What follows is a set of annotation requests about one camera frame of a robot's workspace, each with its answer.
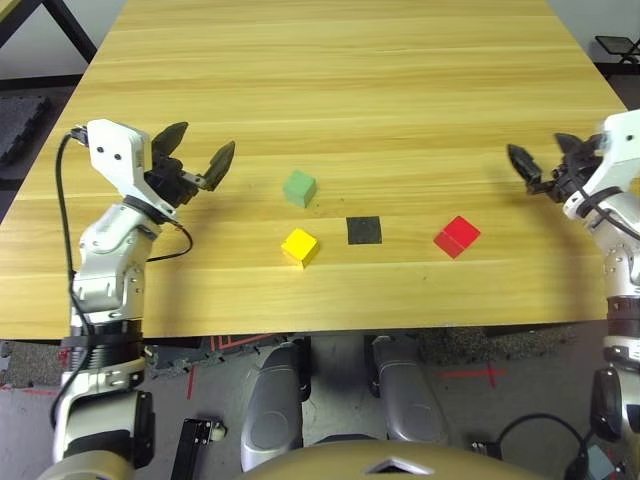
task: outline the green cube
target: green cube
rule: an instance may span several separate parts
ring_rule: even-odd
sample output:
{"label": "green cube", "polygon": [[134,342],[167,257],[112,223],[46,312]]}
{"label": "green cube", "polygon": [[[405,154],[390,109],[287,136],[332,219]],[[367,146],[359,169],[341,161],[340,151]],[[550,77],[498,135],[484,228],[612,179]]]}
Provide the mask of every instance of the green cube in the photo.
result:
{"label": "green cube", "polygon": [[316,179],[295,170],[284,184],[284,196],[291,203],[306,208],[316,193]]}

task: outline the wood grain surface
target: wood grain surface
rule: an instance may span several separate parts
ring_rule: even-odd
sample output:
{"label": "wood grain surface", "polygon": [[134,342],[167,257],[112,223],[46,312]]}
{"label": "wood grain surface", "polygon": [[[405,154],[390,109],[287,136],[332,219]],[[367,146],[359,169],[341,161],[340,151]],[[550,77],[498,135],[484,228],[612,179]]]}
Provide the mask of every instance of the wood grain surface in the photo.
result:
{"label": "wood grain surface", "polygon": [[[0,338],[68,330],[54,154],[96,118],[189,121],[190,171],[237,143],[180,209],[192,253],[147,268],[147,336],[601,318],[599,252],[525,195],[505,145],[548,171],[554,132],[622,110],[542,0],[130,0],[0,227]],[[64,168],[77,243],[119,197],[86,149]],[[294,169],[318,182],[306,210],[282,193]],[[373,215],[383,243],[347,245],[345,217]],[[456,215],[482,235],[451,260],[433,238]],[[305,271],[280,251],[295,227],[320,241]],[[154,254],[182,246],[164,230]]]}

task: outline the black cable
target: black cable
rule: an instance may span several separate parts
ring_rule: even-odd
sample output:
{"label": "black cable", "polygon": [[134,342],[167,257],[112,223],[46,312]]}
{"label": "black cable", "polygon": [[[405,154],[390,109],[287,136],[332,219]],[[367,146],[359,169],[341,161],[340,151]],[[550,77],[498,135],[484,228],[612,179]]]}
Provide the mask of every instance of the black cable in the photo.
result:
{"label": "black cable", "polygon": [[571,157],[571,156],[568,156],[567,158],[568,158],[568,161],[567,161],[567,173],[569,174],[569,178],[571,179],[573,184],[576,186],[576,188],[578,189],[578,192],[580,192],[580,194],[584,198],[585,202],[587,202],[591,208],[593,208],[596,212],[598,212],[598,214],[602,218],[604,218],[607,222],[609,222],[611,225],[613,225],[614,227],[616,227],[619,230],[622,230],[624,233],[629,235],[634,240],[637,240],[637,241],[640,242],[640,234],[638,234],[637,232],[635,232],[631,228],[627,227],[625,224],[623,224],[621,222],[618,222],[615,218],[613,218],[611,216],[611,214],[609,212],[605,211],[602,207],[600,207],[600,205],[598,205],[598,203],[596,201],[594,201],[593,198],[591,198],[591,195],[589,195],[587,192],[585,192],[584,188],[582,187],[582,185],[580,185],[580,183],[578,182],[578,180],[576,178],[576,172],[575,172],[575,169],[574,169],[575,165],[573,164],[574,158]]}
{"label": "black cable", "polygon": [[571,461],[571,463],[565,470],[564,478],[565,480],[585,479],[587,477],[587,472],[589,470],[589,452],[587,449],[587,441],[589,438],[591,438],[591,435],[593,434],[593,432],[589,430],[589,433],[587,433],[587,435],[582,437],[578,433],[578,431],[575,428],[573,428],[569,423],[567,423],[565,420],[563,420],[560,417],[551,415],[550,413],[531,413],[529,415],[523,415],[522,417],[516,418],[513,422],[507,425],[498,436],[498,440],[496,440],[495,443],[492,444],[494,446],[493,448],[497,447],[497,450],[500,453],[499,458],[502,459],[501,444],[502,444],[502,441],[504,440],[504,437],[506,437],[507,434],[511,432],[518,425],[528,422],[529,420],[538,420],[538,419],[545,419],[545,420],[551,420],[553,422],[556,422],[562,425],[564,428],[566,428],[575,437],[575,439],[578,441],[578,445],[580,446],[580,448],[578,450],[578,455],[576,456],[576,458],[574,458]]}
{"label": "black cable", "polygon": [[175,220],[169,219],[168,222],[171,223],[171,225],[176,227],[178,230],[180,230],[184,234],[185,237],[187,237],[187,241],[189,242],[189,244],[187,245],[187,248],[185,248],[184,250],[181,250],[179,252],[176,252],[176,253],[170,253],[168,255],[161,255],[159,257],[152,257],[152,258],[147,260],[147,263],[149,263],[149,262],[157,262],[159,260],[167,260],[169,258],[180,257],[182,255],[185,255],[185,254],[189,253],[191,251],[191,249],[193,248],[193,237],[191,236],[189,231],[186,228],[184,228],[180,223],[176,222]]}
{"label": "black cable", "polygon": [[567,423],[565,420],[561,419],[560,417],[556,417],[555,415],[551,415],[550,413],[530,413],[529,415],[523,415],[522,417],[516,418],[513,422],[511,422],[509,425],[504,427],[504,429],[502,430],[502,432],[498,436],[498,440],[496,440],[496,443],[498,445],[500,445],[502,443],[502,441],[504,440],[504,437],[506,437],[507,434],[511,430],[516,428],[518,425],[520,425],[520,424],[522,424],[524,422],[528,422],[529,420],[537,420],[537,419],[552,420],[552,421],[562,425],[564,428],[569,430],[571,432],[571,434],[576,438],[576,440],[580,444],[580,452],[586,454],[586,452],[587,452],[587,442],[578,433],[578,431],[575,428],[573,428],[569,423]]}
{"label": "black cable", "polygon": [[[67,205],[64,199],[64,188],[62,185],[62,158],[64,156],[64,150],[69,143],[69,140],[72,138],[72,134],[70,132],[65,133],[64,137],[60,141],[60,145],[58,146],[58,152],[56,154],[56,165],[55,165],[55,177],[56,177],[56,190],[58,194],[58,206],[60,208],[60,219],[62,222],[62,234],[64,236],[64,250],[65,257],[67,261],[67,279],[68,279],[68,291],[69,297],[71,299],[71,303],[76,310],[80,321],[82,322],[82,328],[85,335],[93,335],[93,325],[89,323],[87,317],[85,316],[82,308],[80,307],[80,302],[75,296],[73,292],[73,277],[75,275],[75,271],[73,270],[73,254],[71,251],[71,233],[69,229],[69,217],[67,215]],[[60,387],[60,391],[53,399],[53,403],[51,404],[51,408],[49,409],[49,423],[52,428],[56,428],[56,414],[58,410],[58,404],[60,403],[60,399],[69,389],[75,378],[80,373],[80,370],[86,368],[89,363],[89,359],[91,358],[91,348],[86,348],[82,355],[82,359],[76,366],[76,368],[71,372],[71,375],[67,379],[66,382]]]}

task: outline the black square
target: black square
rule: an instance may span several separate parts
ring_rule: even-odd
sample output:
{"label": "black square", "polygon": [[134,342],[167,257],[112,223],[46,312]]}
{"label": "black square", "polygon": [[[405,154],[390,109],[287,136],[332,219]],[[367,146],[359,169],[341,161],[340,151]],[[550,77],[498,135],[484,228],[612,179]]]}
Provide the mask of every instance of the black square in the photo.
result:
{"label": "black square", "polygon": [[347,217],[349,245],[382,243],[380,217]]}

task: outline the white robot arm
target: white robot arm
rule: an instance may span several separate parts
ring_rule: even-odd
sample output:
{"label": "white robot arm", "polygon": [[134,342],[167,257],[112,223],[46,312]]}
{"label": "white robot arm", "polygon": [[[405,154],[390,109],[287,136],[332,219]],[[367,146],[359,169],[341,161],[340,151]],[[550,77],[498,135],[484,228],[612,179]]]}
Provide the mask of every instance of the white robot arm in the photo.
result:
{"label": "white robot arm", "polygon": [[[144,132],[109,120],[94,120],[70,132],[89,148],[91,164],[124,199],[80,240],[82,265],[70,274],[71,335],[62,341],[71,349],[72,370],[63,374],[52,406],[55,464],[41,479],[127,479],[153,458],[151,394],[135,389],[144,379],[145,264],[185,253],[149,259],[163,223],[182,229],[191,244],[176,210],[200,189],[217,187],[235,148],[233,142],[222,147],[203,175],[185,172],[171,154],[186,128],[186,123],[171,125],[153,141]],[[61,183],[59,165],[57,174]],[[61,207],[66,224],[63,198]]]}
{"label": "white robot arm", "polygon": [[[608,117],[603,133],[583,142],[557,134],[564,154],[541,180],[541,170],[521,147],[507,147],[531,194],[546,193],[580,220],[604,255],[608,366],[594,374],[591,427],[608,441],[638,444],[640,434],[640,199],[630,191],[640,173],[640,110]],[[634,453],[634,471],[640,458]]]}

